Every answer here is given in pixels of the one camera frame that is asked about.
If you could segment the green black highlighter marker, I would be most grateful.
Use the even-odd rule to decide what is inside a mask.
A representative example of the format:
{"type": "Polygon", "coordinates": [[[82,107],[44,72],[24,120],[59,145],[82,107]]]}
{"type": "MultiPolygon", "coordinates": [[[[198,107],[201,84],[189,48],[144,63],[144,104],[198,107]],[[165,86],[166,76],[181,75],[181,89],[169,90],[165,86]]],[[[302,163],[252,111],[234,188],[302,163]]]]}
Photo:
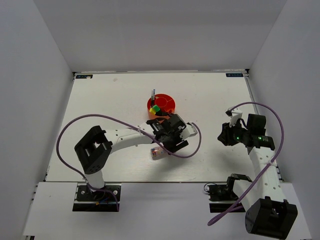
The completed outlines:
{"type": "Polygon", "coordinates": [[[153,115],[156,115],[157,112],[159,112],[161,108],[158,105],[153,105],[150,109],[149,112],[153,115]]]}

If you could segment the pink capped eraser bottle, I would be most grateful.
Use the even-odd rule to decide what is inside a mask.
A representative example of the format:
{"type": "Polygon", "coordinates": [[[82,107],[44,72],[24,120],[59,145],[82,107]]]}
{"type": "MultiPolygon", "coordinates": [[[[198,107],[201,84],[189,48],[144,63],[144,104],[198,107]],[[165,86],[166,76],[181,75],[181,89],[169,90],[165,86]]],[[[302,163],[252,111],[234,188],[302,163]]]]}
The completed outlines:
{"type": "Polygon", "coordinates": [[[158,160],[166,156],[166,152],[163,148],[156,146],[150,149],[150,154],[153,160],[158,160]]]}

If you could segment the orange round organizer container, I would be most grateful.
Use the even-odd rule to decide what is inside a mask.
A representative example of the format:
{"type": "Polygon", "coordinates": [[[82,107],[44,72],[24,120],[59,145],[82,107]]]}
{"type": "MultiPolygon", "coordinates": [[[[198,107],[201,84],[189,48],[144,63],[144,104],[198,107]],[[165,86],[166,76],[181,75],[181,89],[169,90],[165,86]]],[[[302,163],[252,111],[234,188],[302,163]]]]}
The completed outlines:
{"type": "MultiPolygon", "coordinates": [[[[153,120],[157,117],[157,115],[154,115],[150,112],[150,108],[151,108],[151,98],[148,99],[147,101],[147,113],[148,113],[148,118],[150,120],[153,120]]],[[[169,114],[174,114],[175,110],[176,110],[176,103],[174,101],[174,99],[164,93],[158,93],[155,94],[155,100],[154,103],[163,111],[163,112],[167,112],[169,114]]]]}

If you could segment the blue pen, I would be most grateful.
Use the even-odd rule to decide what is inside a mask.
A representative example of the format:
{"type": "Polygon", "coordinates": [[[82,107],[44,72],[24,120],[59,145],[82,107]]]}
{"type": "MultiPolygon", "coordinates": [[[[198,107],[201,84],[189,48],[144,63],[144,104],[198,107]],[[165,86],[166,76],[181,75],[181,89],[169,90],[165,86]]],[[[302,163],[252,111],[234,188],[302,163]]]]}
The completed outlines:
{"type": "Polygon", "coordinates": [[[152,91],[151,91],[151,100],[154,100],[155,99],[155,94],[156,94],[156,90],[155,89],[153,89],[152,91]]]}

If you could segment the black handled scissors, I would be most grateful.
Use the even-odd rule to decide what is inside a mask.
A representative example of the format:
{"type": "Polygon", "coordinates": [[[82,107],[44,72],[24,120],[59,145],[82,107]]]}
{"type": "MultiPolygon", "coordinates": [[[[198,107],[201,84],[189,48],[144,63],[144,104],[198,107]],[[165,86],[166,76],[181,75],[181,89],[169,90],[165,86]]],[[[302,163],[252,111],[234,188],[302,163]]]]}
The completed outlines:
{"type": "Polygon", "coordinates": [[[166,117],[170,118],[172,115],[174,115],[174,113],[162,111],[161,109],[156,113],[156,116],[160,118],[166,118],[166,117]]]}

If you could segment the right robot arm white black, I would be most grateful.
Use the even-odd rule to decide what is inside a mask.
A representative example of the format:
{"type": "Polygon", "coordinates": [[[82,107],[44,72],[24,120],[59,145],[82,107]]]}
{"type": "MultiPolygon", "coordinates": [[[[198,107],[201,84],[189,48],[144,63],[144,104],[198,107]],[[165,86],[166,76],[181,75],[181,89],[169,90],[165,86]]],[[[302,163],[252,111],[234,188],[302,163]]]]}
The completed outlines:
{"type": "Polygon", "coordinates": [[[232,174],[227,179],[226,195],[240,199],[245,210],[245,228],[249,234],[285,240],[298,216],[282,191],[273,138],[266,135],[266,117],[249,114],[243,123],[240,111],[228,111],[230,121],[222,125],[218,140],[225,146],[243,144],[252,162],[255,179],[232,174]]]}

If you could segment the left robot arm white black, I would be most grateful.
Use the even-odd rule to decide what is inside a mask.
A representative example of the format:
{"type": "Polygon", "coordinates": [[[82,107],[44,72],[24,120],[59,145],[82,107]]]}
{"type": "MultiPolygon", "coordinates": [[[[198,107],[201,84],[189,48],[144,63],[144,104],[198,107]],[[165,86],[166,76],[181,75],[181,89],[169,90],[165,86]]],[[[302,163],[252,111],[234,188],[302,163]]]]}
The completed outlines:
{"type": "Polygon", "coordinates": [[[109,131],[99,125],[92,127],[74,147],[90,185],[88,193],[96,200],[105,196],[102,169],[112,153],[155,142],[161,143],[164,150],[175,153],[189,144],[187,138],[197,133],[197,129],[191,123],[185,123],[178,114],[164,120],[150,119],[137,127],[109,131]]]}

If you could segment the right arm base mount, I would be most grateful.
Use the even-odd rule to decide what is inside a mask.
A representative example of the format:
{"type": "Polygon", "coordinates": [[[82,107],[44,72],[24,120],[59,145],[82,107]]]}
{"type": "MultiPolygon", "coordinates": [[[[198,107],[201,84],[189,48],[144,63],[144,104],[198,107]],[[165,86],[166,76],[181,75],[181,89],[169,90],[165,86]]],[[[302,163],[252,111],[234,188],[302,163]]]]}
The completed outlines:
{"type": "Polygon", "coordinates": [[[210,213],[222,213],[238,199],[233,192],[235,181],[252,182],[247,175],[232,173],[224,184],[208,182],[203,186],[204,193],[209,196],[210,213]]]}

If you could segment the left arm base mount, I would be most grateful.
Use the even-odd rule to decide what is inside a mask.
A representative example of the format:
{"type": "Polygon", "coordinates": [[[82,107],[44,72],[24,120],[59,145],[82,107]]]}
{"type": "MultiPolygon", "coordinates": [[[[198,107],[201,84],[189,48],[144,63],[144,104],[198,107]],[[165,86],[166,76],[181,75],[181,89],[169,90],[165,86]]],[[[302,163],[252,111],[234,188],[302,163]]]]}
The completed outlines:
{"type": "Polygon", "coordinates": [[[76,188],[73,201],[73,212],[118,212],[117,203],[113,195],[115,195],[118,207],[121,200],[121,185],[107,184],[104,189],[110,191],[92,191],[87,185],[79,184],[76,188]]]}

